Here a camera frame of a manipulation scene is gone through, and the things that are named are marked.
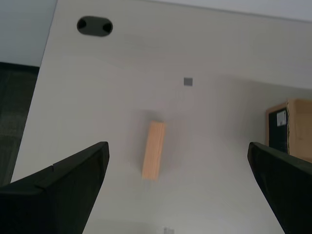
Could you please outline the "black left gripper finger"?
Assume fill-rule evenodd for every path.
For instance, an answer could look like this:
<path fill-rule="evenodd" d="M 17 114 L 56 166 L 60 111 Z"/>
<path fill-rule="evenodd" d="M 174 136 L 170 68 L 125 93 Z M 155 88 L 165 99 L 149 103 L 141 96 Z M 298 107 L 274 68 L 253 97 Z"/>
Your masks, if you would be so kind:
<path fill-rule="evenodd" d="M 255 180 L 286 234 L 312 232 L 312 164 L 251 142 L 247 154 Z"/>
<path fill-rule="evenodd" d="M 2 234 L 81 234 L 104 181 L 107 142 L 0 189 Z"/>

